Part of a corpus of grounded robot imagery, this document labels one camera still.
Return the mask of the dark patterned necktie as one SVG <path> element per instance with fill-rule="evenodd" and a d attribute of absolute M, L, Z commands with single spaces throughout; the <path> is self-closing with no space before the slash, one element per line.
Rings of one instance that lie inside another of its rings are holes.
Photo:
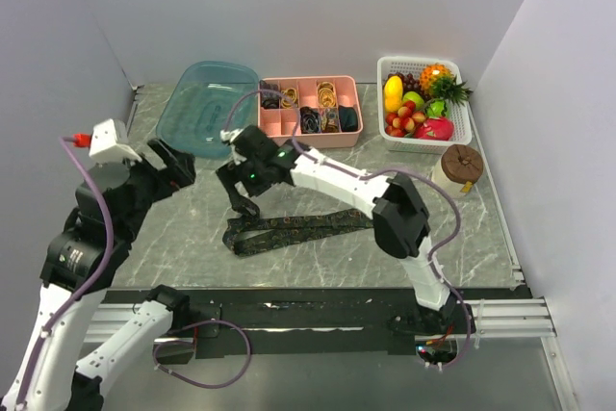
<path fill-rule="evenodd" d="M 319 216 L 251 218 L 227 221 L 222 242 L 238 257 L 372 228 L 372 220 L 355 209 Z"/>

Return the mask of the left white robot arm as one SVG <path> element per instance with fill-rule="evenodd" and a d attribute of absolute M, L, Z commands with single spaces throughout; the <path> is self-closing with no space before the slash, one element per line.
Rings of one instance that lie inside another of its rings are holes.
<path fill-rule="evenodd" d="M 192 154 L 158 139 L 148 145 L 164 167 L 120 156 L 83 170 L 77 205 L 47 248 L 36 323 L 2 409 L 100 410 L 118 378 L 157 338 L 189 328 L 189 297 L 160 285 L 108 340 L 80 355 L 90 322 L 150 208 L 195 180 Z"/>

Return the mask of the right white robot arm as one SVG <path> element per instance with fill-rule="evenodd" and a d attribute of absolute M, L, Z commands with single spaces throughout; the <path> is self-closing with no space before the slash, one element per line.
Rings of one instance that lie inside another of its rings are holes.
<path fill-rule="evenodd" d="M 423 334 L 455 325 L 464 309 L 437 268 L 429 212 L 409 174 L 389 177 L 352 168 L 295 139 L 277 144 L 254 125 L 220 135 L 232 151 L 231 161 L 217 171 L 237 213 L 223 235 L 232 253 L 245 258 L 371 230 L 377 246 L 399 259 L 409 275 L 416 303 L 411 325 Z M 321 216 L 262 218 L 253 199 L 278 184 L 322 193 L 347 207 Z"/>

